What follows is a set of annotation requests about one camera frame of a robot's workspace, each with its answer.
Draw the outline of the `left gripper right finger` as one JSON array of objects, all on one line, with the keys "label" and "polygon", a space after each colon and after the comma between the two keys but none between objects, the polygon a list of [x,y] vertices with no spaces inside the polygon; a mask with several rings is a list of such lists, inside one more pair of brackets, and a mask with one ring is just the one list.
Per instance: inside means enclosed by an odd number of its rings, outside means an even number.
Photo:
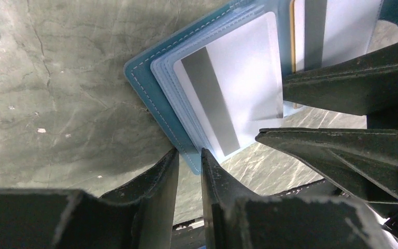
[{"label": "left gripper right finger", "polygon": [[261,196],[201,152],[207,248],[390,248],[362,202],[318,193]]}]

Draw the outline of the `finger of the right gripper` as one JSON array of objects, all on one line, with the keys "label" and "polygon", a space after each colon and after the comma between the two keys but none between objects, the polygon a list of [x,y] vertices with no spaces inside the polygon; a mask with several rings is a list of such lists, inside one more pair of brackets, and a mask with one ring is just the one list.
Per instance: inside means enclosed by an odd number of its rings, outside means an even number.
[{"label": "finger of the right gripper", "polygon": [[354,197],[398,203],[398,130],[273,128],[255,139]]},{"label": "finger of the right gripper", "polygon": [[283,80],[283,98],[320,109],[367,115],[398,104],[398,43]]}]

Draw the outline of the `blue card holder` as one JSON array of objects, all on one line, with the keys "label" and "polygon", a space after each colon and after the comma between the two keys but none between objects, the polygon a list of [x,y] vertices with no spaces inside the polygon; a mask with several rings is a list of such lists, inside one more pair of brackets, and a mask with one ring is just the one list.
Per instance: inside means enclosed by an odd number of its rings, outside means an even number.
[{"label": "blue card holder", "polygon": [[[214,25],[222,25],[235,19],[236,16],[252,17],[259,7],[259,1],[231,1],[220,9],[196,20],[170,38],[144,51],[124,66],[124,74],[131,86],[138,93],[150,110],[172,144],[179,150],[194,174],[199,174],[200,156],[191,139],[191,125],[183,124],[151,71],[151,64],[161,57],[185,45],[198,35],[208,31]],[[380,10],[380,20],[398,26],[398,1],[384,1]],[[390,73],[389,63],[398,60],[398,43],[391,46],[396,55],[384,59],[380,52],[374,56],[363,56],[370,66],[382,63],[384,81],[398,79],[398,73]],[[345,92],[345,87],[329,87],[327,81],[316,83],[314,72],[299,73],[291,77],[285,85],[285,102],[303,104],[310,107],[332,110],[353,115],[367,115],[367,126],[370,129],[398,130],[398,84],[394,93],[385,94],[384,101],[379,98],[371,100],[354,91],[347,91],[350,101],[334,103],[333,99]]]}]

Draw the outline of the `white credit card grey stripe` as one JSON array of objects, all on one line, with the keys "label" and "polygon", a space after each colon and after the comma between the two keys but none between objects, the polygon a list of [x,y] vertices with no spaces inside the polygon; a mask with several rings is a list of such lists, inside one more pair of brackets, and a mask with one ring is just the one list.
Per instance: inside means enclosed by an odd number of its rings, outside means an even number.
[{"label": "white credit card grey stripe", "polygon": [[276,16],[267,12],[174,63],[174,72],[223,161],[283,122]]}]

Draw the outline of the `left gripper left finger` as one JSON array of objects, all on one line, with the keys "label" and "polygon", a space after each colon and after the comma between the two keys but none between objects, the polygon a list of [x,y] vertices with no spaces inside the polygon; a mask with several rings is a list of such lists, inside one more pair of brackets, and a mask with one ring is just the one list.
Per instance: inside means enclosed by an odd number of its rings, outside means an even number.
[{"label": "left gripper left finger", "polygon": [[0,248],[170,248],[179,153],[100,197],[0,189]]}]

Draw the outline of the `gold credit card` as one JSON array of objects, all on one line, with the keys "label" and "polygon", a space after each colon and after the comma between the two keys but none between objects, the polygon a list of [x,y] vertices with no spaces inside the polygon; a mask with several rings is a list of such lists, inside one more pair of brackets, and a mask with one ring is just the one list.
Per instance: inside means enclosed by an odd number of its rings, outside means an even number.
[{"label": "gold credit card", "polygon": [[292,73],[296,72],[296,55],[295,55],[295,17],[294,4],[295,0],[290,0],[289,17],[290,17],[290,47],[291,47],[291,68]]}]

